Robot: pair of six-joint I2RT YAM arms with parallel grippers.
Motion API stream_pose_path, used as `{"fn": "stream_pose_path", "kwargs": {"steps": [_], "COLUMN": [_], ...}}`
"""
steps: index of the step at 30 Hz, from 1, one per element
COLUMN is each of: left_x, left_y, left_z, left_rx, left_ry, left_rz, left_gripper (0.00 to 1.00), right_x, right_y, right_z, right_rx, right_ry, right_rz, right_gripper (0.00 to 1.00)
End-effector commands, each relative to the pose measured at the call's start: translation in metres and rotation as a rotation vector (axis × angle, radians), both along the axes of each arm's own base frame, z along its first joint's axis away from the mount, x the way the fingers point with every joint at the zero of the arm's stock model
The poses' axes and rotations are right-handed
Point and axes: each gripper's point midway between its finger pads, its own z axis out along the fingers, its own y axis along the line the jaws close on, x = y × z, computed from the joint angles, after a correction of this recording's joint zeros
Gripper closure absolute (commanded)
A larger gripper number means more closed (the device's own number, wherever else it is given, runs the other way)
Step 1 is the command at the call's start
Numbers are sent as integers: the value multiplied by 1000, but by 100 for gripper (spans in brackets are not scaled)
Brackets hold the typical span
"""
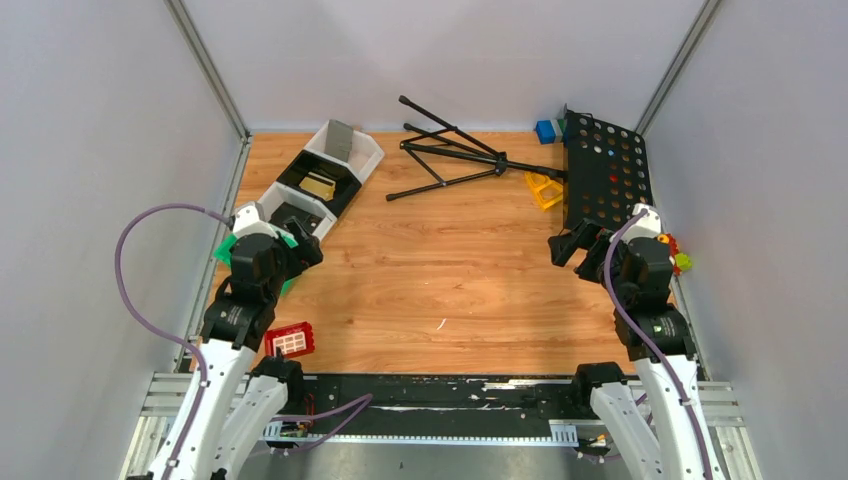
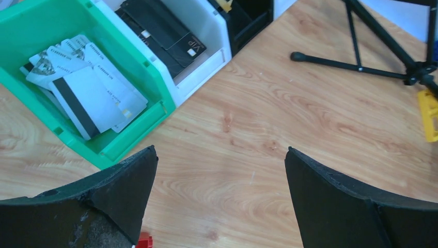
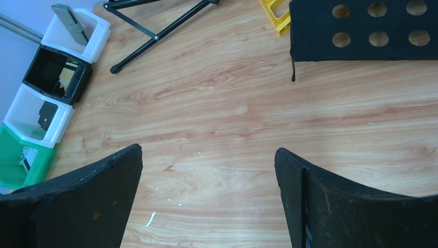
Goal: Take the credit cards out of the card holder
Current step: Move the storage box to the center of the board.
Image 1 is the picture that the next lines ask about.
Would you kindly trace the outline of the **grey card holder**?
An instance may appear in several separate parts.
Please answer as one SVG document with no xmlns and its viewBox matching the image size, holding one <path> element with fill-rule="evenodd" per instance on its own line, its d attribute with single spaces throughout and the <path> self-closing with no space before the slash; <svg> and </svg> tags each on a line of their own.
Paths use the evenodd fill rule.
<svg viewBox="0 0 848 480">
<path fill-rule="evenodd" d="M 348 162 L 353 146 L 352 126 L 336 119 L 330 119 L 327 125 L 324 152 L 342 162 Z"/>
</svg>

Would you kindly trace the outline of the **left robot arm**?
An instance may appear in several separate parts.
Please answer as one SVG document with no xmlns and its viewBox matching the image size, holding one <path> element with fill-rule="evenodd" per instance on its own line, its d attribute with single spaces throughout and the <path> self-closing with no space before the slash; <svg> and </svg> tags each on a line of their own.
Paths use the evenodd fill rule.
<svg viewBox="0 0 848 480">
<path fill-rule="evenodd" d="M 279 411 L 298 411 L 306 400 L 297 362 L 266 356 L 253 361 L 275 319 L 284 284 L 323 260 L 320 241 L 295 218 L 272 226 L 262 207 L 249 202 L 226 218 L 213 213 L 235 236 L 230 274 L 204 313 L 194 344 L 147 321 L 130 302 L 122 274 L 123 247 L 132 228 L 156 213 L 134 218 L 116 246 L 119 294 L 148 331 L 188 350 L 196 361 L 185 398 L 146 479 L 235 479 L 260 434 Z"/>
</svg>

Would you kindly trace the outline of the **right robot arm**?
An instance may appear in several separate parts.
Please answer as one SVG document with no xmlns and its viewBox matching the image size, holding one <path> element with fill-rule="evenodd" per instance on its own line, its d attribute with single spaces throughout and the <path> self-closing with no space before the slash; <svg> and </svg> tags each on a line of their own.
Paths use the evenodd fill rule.
<svg viewBox="0 0 848 480">
<path fill-rule="evenodd" d="M 578 366 L 569 392 L 575 411 L 603 422 L 634 479 L 724 478 L 700 399 L 695 342 L 669 301 L 678 265 L 656 209 L 636 204 L 617 231 L 585 219 L 548 246 L 555 266 L 585 251 L 575 272 L 609 295 L 649 407 L 642 414 L 620 366 L 604 362 Z"/>
</svg>

